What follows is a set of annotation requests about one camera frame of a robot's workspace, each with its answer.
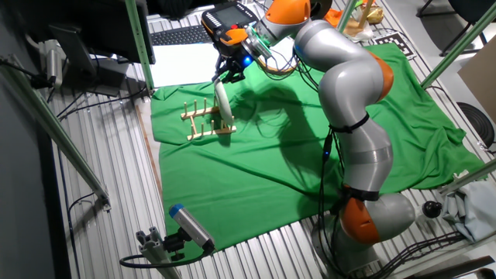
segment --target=white paper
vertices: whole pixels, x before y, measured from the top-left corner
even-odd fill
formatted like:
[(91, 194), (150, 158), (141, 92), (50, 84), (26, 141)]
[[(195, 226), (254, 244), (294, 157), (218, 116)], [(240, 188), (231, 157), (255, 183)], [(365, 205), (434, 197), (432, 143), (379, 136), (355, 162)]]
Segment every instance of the white paper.
[(155, 88), (211, 81), (219, 52), (211, 43), (154, 46), (151, 65)]

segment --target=perforated metal surface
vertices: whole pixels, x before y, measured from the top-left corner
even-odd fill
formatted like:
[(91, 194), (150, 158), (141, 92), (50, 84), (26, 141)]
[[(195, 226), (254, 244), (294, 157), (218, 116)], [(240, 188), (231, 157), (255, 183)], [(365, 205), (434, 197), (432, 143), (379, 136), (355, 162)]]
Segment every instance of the perforated metal surface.
[[(392, 28), (403, 33), (396, 18), (390, 13), (387, 4), (378, 0), (377, 4), (384, 7), (384, 21), (375, 26), (377, 35), (388, 31), (381, 28)], [(258, 15), (263, 15), (259, 6), (250, 5)], [(334, 9), (343, 9), (343, 0), (333, 4)], [(196, 12), (179, 21), (162, 20), (160, 17), (150, 18), (150, 32), (160, 32), (165, 29), (200, 24), (201, 12)], [(430, 66), (418, 57), (410, 64), (421, 81), (428, 73)], [(139, 65), (133, 65), (128, 71), (130, 78), (143, 80)], [(140, 88), (128, 83), (127, 91), (121, 91), (121, 96), (136, 92)], [(57, 114), (77, 97), (77, 93), (63, 92), (57, 95), (50, 104)], [(438, 106), (453, 120), (456, 126), (467, 131), (463, 140), (465, 147), (479, 156), (483, 161), (489, 161), (492, 156), (483, 152), (477, 145), (480, 140), (470, 123), (465, 119), (460, 109), (448, 94), (428, 89), (428, 93)], [(85, 94), (74, 106), (95, 104), (107, 101), (104, 96)], [(142, 98), (138, 102), (148, 102)], [(146, 151), (146, 142), (140, 129), (139, 120), (130, 100), (113, 102), (95, 106), (89, 110), (74, 113), (63, 121), (63, 126), (71, 135), (77, 148), (86, 157), (98, 178), (105, 184), (112, 203), (110, 212), (103, 212), (95, 206), (95, 198), (85, 199), (74, 206), (71, 212), (75, 225), (76, 251), (78, 265), (83, 278), (159, 278), (155, 270), (133, 270), (119, 266), (119, 258), (130, 254), (138, 254), (138, 242), (135, 232), (148, 230), (156, 226), (165, 235), (164, 210), (161, 205), (161, 190), (153, 176), (150, 158)], [(89, 187), (79, 177), (75, 169), (62, 158), (65, 180), (67, 183), (68, 201), (61, 199), (62, 208), (65, 203), (90, 193)], [(60, 166), (57, 164), (57, 175), (60, 193), (63, 193)], [(408, 190), (403, 194), (414, 205), (420, 205), (427, 200), (439, 200), (434, 191)], [(78, 277), (75, 268), (73, 250), (68, 233), (67, 216), (64, 214), (67, 246), (71, 260), (73, 277)], [(310, 242), (309, 233), (316, 222), (316, 217), (294, 222), (288, 226), (276, 229), (256, 238), (239, 243), (233, 247), (207, 257), (201, 262), (180, 267), (183, 278), (321, 278), (327, 275), (322, 262), (315, 255)], [(375, 246), (383, 264), (396, 256), (406, 246), (440, 236), (453, 231), (442, 219), (435, 219), (426, 226), (412, 225), (409, 230), (384, 243)], [(443, 258), (462, 253), (472, 247), (466, 243), (458, 243), (448, 247), (444, 252), (435, 252), (421, 260), (407, 263), (397, 270), (397, 277), (403, 278), (440, 262)], [(376, 271), (379, 266), (370, 267)]]

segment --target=wooden peg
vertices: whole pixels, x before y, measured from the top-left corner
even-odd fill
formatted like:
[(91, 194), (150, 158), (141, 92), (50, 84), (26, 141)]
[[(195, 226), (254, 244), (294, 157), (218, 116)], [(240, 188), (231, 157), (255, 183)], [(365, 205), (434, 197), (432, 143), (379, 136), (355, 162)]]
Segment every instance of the wooden peg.
[(360, 21), (358, 22), (358, 28), (362, 29), (363, 25), (365, 25), (365, 21), (367, 20), (367, 17), (369, 16), (370, 8), (372, 7), (372, 4), (374, 3), (373, 0), (367, 1), (367, 4), (365, 5), (365, 9), (362, 12), (362, 17), (360, 18)]

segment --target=computer monitor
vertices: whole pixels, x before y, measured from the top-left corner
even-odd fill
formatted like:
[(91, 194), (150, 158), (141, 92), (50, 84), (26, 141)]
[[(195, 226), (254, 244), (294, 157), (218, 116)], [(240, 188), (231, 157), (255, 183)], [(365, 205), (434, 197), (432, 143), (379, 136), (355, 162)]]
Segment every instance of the computer monitor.
[[(66, 69), (71, 71), (66, 73), (68, 77), (64, 75), (64, 84), (72, 88), (118, 87), (122, 82), (126, 64), (95, 61), (89, 53), (116, 54), (129, 62), (140, 62), (125, 0), (8, 0), (8, 5), (15, 11), (21, 28), (35, 42), (58, 41), (71, 64)], [(137, 0), (136, 7), (148, 61), (154, 64), (146, 0)]]

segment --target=black knob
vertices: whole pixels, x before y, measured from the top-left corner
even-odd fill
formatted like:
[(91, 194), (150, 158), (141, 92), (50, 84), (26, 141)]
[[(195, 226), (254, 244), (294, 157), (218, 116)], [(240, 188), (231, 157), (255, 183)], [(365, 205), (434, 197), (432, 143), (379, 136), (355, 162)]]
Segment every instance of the black knob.
[(428, 218), (436, 218), (441, 215), (441, 210), (443, 210), (443, 205), (436, 201), (426, 201), (422, 206), (422, 213)]

